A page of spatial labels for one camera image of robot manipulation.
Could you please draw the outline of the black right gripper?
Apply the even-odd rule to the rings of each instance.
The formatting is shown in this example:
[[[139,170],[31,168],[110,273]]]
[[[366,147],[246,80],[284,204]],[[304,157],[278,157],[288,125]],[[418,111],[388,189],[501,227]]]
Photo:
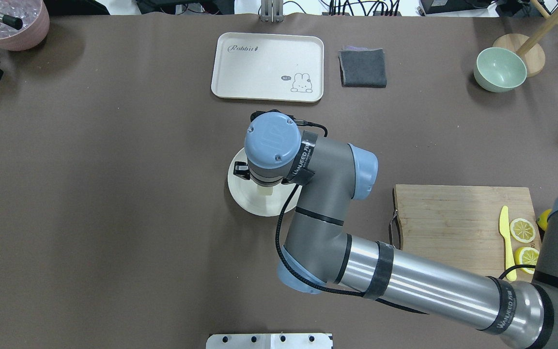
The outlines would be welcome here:
[[[233,175],[243,180],[250,180],[250,170],[246,162],[235,162]]]

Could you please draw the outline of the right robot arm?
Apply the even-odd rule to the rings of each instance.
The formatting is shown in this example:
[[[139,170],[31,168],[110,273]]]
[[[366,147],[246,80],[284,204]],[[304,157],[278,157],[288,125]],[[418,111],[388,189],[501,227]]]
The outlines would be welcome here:
[[[378,175],[372,152],[277,109],[250,117],[245,161],[233,174],[256,185],[292,185],[278,216],[277,275],[294,290],[372,300],[401,311],[435,314],[500,336],[514,349],[558,349],[558,198],[535,263],[513,261],[498,277],[451,267],[399,242],[344,232],[352,200],[369,196]]]

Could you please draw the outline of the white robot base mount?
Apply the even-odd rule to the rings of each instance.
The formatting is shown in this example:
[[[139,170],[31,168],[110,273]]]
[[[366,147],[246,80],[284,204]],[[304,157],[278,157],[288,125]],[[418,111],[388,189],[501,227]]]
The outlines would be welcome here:
[[[333,349],[329,333],[232,333],[209,336],[206,349]]]

